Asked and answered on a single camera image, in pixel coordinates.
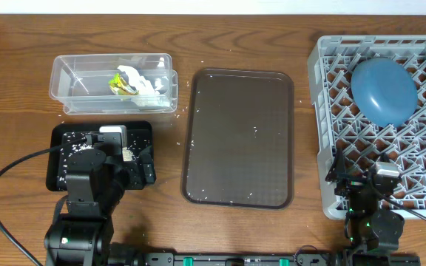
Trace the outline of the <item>yellow green snack wrapper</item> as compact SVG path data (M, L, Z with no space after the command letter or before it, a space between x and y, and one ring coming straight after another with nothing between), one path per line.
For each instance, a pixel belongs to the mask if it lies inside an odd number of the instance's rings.
M114 95L137 95L138 91L133 89L119 73L109 81L109 88Z

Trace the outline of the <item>dark blue plate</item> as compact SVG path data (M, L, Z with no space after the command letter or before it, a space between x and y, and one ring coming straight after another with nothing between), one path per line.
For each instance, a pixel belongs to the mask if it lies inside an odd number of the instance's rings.
M410 73L389 58L359 63L351 76L353 99L372 123L401 126L416 111L418 94Z

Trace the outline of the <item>white tissue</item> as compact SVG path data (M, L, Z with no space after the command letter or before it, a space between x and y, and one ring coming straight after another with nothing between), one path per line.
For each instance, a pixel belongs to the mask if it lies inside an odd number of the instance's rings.
M127 92L131 95L159 95L159 89L154 88L150 81L140 75L136 68L132 66L118 66L118 70L123 72L128 78Z

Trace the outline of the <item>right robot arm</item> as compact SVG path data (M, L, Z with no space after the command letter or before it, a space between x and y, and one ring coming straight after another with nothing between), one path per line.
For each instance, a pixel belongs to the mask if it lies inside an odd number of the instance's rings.
M334 193L348 199L345 237L351 245L335 256L335 265L389 265L391 253L399 248L405 219L381 209L380 201L401 182L397 165L386 154L360 175L346 170L345 155L338 149L325 180L335 183Z

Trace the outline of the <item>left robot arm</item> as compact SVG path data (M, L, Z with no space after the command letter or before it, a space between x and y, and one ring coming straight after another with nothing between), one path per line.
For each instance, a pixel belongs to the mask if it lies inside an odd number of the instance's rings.
M122 132L85 134L80 141L88 147L66 159L67 195L44 239L47 265L108 265L113 211L127 190L156 181L152 145L133 154Z

